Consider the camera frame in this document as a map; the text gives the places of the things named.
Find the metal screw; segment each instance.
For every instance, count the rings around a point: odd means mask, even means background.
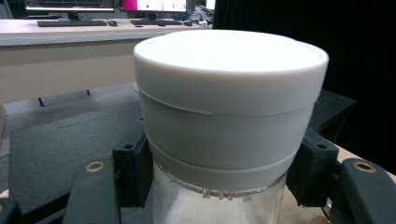
[[[356,169],[363,171],[363,172],[367,172],[367,173],[375,173],[376,172],[376,168],[367,162],[355,161],[355,162],[353,162],[353,166],[355,166]]]
[[[93,161],[85,167],[85,170],[89,173],[97,172],[105,167],[105,163],[102,161]]]

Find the keyboard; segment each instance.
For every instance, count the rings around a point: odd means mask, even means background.
[[[38,21],[39,27],[61,26],[107,26],[105,21]]]
[[[131,21],[133,25],[181,25],[180,21],[141,20]]]

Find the computer monitor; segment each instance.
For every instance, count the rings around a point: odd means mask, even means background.
[[[120,11],[146,15],[155,20],[158,13],[185,13],[187,0],[120,0]]]
[[[79,20],[78,13],[114,12],[113,0],[24,0],[31,12],[67,13],[70,20]]]

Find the black platform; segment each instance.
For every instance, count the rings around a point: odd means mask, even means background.
[[[339,127],[355,103],[323,91],[309,126],[317,132],[334,124]],[[17,199],[24,211],[69,189],[76,168],[86,161],[110,156],[140,117],[137,102],[11,133],[10,197]]]

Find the black holder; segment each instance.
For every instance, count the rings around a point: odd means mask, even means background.
[[[152,183],[152,155],[137,122],[110,158],[87,161],[70,190],[21,213],[18,202],[0,200],[0,224],[120,223],[121,207],[142,207]],[[396,186],[380,166],[361,159],[337,161],[338,148],[308,129],[289,168],[287,186],[298,205],[324,207],[332,224],[396,223]]]

